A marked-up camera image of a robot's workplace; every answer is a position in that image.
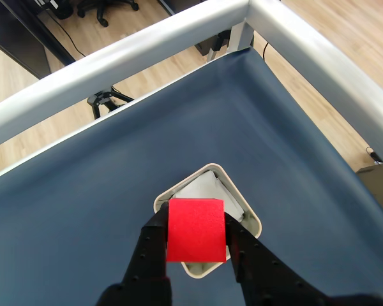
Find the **white square bin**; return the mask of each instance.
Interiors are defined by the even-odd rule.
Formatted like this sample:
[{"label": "white square bin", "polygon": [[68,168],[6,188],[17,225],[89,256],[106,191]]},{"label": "white square bin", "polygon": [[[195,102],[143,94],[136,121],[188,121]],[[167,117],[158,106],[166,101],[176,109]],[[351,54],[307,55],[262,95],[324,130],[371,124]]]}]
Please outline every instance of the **white square bin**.
[{"label": "white square bin", "polygon": [[[205,165],[200,170],[197,170],[195,173],[185,178],[180,183],[176,184],[175,186],[171,187],[170,189],[168,189],[167,191],[159,195],[153,203],[154,212],[157,213],[161,205],[165,203],[166,201],[169,201],[175,193],[177,193],[182,188],[187,186],[190,182],[192,182],[198,176],[210,170],[213,171],[216,178],[220,180],[220,182],[227,188],[230,194],[233,195],[233,197],[236,199],[238,204],[244,210],[244,217],[243,217],[243,220],[241,221],[241,225],[243,225],[253,236],[255,236],[255,238],[258,238],[262,230],[260,219],[257,217],[257,215],[251,209],[247,201],[238,191],[237,187],[233,184],[230,177],[225,173],[224,169],[218,164]],[[227,256],[227,260],[229,260],[230,252],[228,247],[226,247],[226,256]],[[205,277],[207,274],[209,274],[214,269],[219,267],[222,263],[183,263],[182,262],[181,264],[183,265],[184,270],[189,276],[195,279],[201,279],[202,277]]]}]

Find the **black cable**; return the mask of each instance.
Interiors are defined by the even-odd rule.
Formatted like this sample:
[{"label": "black cable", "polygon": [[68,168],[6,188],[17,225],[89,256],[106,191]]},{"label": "black cable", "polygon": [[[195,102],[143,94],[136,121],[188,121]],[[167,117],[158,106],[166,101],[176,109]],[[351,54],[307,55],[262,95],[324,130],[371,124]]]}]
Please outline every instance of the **black cable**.
[{"label": "black cable", "polygon": [[262,51],[262,59],[264,60],[264,62],[266,61],[266,48],[268,47],[269,43],[267,42],[266,43],[266,46],[264,47],[263,51]]},{"label": "black cable", "polygon": [[68,34],[67,31],[65,31],[65,29],[62,27],[61,24],[59,24],[59,22],[53,17],[51,16],[51,14],[49,12],[47,12],[46,9],[44,9],[42,6],[41,6],[41,9],[64,31],[64,33],[68,36],[68,38],[70,39],[70,41],[72,42],[72,45],[74,46],[75,50],[78,51],[78,53],[80,55],[82,55],[83,57],[85,57],[85,54],[83,54],[80,50],[78,50],[77,46],[75,45],[74,41],[72,40],[71,36]]}]

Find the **white paper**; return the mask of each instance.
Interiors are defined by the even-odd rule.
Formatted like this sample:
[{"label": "white paper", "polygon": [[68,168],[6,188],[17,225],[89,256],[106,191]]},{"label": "white paper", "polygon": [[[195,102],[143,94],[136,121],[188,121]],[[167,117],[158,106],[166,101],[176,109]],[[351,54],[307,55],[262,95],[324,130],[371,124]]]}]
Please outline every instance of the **white paper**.
[{"label": "white paper", "polygon": [[207,171],[189,183],[182,190],[173,195],[173,198],[219,199],[224,201],[224,211],[235,220],[243,220],[244,211],[236,199],[214,175]]}]

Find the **wooden floor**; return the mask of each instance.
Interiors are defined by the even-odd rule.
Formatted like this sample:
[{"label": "wooden floor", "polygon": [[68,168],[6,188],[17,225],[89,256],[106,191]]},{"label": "wooden floor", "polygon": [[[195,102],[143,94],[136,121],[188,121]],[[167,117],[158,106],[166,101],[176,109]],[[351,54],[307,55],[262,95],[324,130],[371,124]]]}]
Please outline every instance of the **wooden floor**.
[{"label": "wooden floor", "polygon": [[[283,3],[342,49],[383,88],[383,0],[283,0]],[[136,12],[125,5],[107,9],[108,28],[97,23],[95,11],[88,12],[85,18],[74,15],[59,22],[87,55],[168,17],[156,0],[139,0],[139,5]],[[40,18],[76,59],[82,57],[46,14],[42,13]],[[256,34],[257,51],[262,53],[264,45]],[[366,153],[368,144],[271,46],[266,50],[266,62],[353,170],[372,164]],[[62,67],[51,54],[49,63],[52,71]],[[116,87],[136,98],[204,63],[205,59],[191,47]],[[35,77],[0,51],[0,101],[34,82]],[[35,125],[0,145],[0,170],[92,120],[89,106],[81,101]]]}]

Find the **office chair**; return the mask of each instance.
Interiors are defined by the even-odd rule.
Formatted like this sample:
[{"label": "office chair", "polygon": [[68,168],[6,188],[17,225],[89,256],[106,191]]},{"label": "office chair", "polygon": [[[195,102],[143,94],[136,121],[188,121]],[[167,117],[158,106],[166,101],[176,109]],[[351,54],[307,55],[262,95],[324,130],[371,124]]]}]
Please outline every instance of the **office chair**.
[{"label": "office chair", "polygon": [[122,2],[122,3],[128,3],[132,7],[134,11],[139,10],[139,5],[135,2],[135,0],[82,0],[78,5],[78,16],[81,18],[85,17],[85,12],[87,10],[90,10],[92,8],[97,9],[96,11],[96,19],[100,22],[100,24],[103,27],[107,27],[109,24],[106,19],[103,18],[103,13],[105,12],[105,7],[108,4],[111,3],[117,3],[117,2]]}]

